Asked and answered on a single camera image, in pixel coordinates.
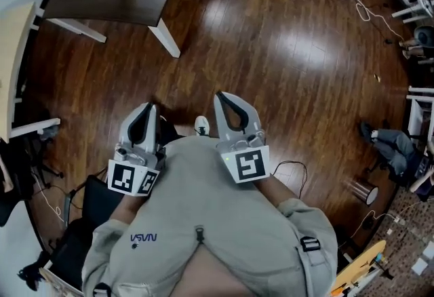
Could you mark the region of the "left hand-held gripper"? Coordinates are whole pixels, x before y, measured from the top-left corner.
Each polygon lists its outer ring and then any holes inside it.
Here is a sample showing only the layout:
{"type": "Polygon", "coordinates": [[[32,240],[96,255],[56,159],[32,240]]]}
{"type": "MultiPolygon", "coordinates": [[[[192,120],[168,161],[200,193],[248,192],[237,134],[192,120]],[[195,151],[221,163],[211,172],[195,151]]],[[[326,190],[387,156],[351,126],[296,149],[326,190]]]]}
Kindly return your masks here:
{"type": "Polygon", "coordinates": [[[126,144],[117,144],[108,161],[110,190],[130,196],[151,194],[165,166],[165,148],[155,153],[159,135],[159,108],[154,103],[142,103],[123,120],[119,142],[126,144]]]}

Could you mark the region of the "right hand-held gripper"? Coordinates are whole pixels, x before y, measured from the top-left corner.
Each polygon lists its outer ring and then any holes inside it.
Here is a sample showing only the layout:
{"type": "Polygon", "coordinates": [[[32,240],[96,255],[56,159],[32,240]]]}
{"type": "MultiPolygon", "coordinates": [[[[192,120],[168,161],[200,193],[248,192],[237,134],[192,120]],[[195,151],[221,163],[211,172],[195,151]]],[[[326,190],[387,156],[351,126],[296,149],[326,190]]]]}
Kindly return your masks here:
{"type": "Polygon", "coordinates": [[[269,146],[256,109],[239,96],[218,91],[214,96],[214,112],[222,140],[216,148],[235,183],[269,177],[269,146]]]}

